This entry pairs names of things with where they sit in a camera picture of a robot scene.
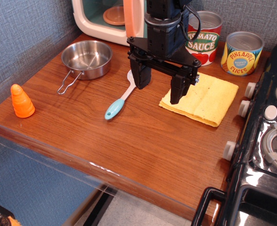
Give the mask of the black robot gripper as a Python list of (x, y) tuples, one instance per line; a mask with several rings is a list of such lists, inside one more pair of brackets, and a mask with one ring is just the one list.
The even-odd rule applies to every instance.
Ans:
[(171, 76), (170, 103), (175, 105), (190, 85), (199, 82), (201, 62), (186, 50), (186, 43), (192, 41), (187, 32), (187, 19), (159, 20), (153, 24), (148, 21), (146, 38), (127, 39), (130, 68), (138, 89), (150, 83), (153, 69), (167, 74)]

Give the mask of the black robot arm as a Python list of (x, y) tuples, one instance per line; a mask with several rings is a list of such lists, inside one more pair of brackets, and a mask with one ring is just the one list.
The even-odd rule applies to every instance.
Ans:
[(134, 82), (143, 89), (153, 69), (171, 76), (171, 104), (177, 104), (199, 81), (201, 62), (186, 50), (201, 31), (201, 18), (188, 0), (148, 0), (147, 37), (129, 37), (128, 58)]

